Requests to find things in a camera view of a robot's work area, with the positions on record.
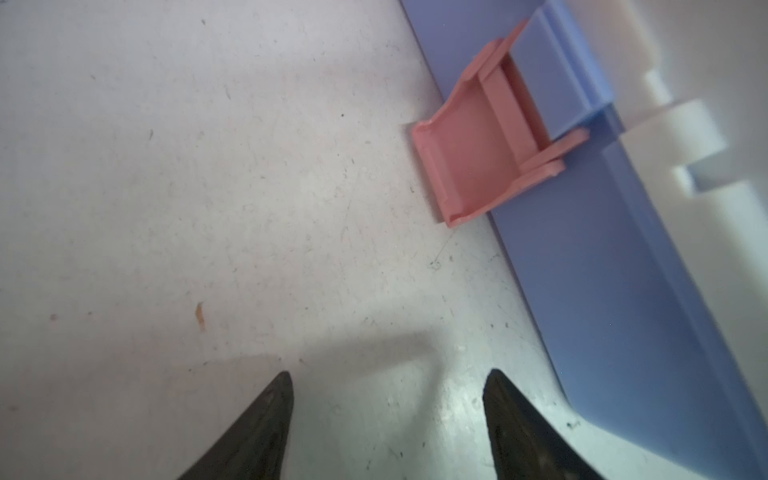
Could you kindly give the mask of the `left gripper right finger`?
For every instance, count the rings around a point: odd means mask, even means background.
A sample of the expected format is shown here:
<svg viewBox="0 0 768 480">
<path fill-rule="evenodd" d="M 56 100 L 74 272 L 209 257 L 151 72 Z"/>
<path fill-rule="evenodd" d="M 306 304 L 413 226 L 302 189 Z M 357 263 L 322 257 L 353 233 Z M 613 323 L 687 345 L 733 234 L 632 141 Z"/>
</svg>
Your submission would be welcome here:
<svg viewBox="0 0 768 480">
<path fill-rule="evenodd" d="M 490 371 L 482 400 L 499 479 L 601 478 L 501 370 Z"/>
</svg>

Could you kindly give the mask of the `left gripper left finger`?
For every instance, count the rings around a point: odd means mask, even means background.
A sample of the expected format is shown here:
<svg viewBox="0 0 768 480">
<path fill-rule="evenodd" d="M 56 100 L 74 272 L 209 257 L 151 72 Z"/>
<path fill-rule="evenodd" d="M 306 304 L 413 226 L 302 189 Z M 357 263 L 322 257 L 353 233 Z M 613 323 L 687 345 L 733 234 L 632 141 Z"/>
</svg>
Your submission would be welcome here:
<svg viewBox="0 0 768 480">
<path fill-rule="evenodd" d="M 282 371 L 181 477 L 278 479 L 294 406 L 293 382 Z"/>
</svg>

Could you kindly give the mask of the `white blue plastic tool box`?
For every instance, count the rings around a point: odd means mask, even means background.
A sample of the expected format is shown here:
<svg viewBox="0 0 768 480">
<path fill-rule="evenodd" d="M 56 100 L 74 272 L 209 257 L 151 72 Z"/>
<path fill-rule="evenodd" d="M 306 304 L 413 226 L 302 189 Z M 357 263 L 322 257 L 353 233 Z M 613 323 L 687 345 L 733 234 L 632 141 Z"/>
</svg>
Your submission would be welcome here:
<svg viewBox="0 0 768 480">
<path fill-rule="evenodd" d="M 765 478 L 766 3 L 404 9 L 444 103 L 527 21 L 510 54 L 548 137 L 589 131 L 483 214 L 572 408 L 709 478 Z"/>
</svg>

